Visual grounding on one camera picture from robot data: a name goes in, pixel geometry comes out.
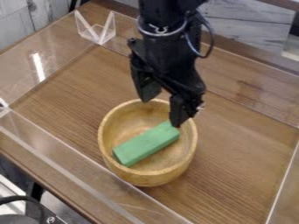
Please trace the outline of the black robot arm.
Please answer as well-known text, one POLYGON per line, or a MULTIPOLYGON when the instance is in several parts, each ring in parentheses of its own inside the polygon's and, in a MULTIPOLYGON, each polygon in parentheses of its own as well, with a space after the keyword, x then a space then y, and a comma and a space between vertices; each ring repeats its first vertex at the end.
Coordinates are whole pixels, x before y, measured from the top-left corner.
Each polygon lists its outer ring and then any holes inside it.
POLYGON ((201 51, 201 30, 211 28, 200 12, 208 0, 138 0, 136 26, 141 38, 130 38, 129 63, 134 89, 143 102, 163 91, 169 97, 173 127, 192 118, 203 105, 205 84, 195 68, 201 51))

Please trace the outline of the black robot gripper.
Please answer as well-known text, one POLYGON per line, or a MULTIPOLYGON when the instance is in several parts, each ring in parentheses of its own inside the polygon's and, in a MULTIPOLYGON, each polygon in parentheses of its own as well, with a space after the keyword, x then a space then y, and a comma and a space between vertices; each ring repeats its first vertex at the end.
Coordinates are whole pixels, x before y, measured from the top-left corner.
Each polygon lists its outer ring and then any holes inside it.
POLYGON ((169 94, 169 121, 175 128, 201 109, 205 84, 195 68, 200 57, 201 28, 159 31, 138 27, 143 37, 129 39, 130 76, 141 102, 149 102, 164 89, 169 94))

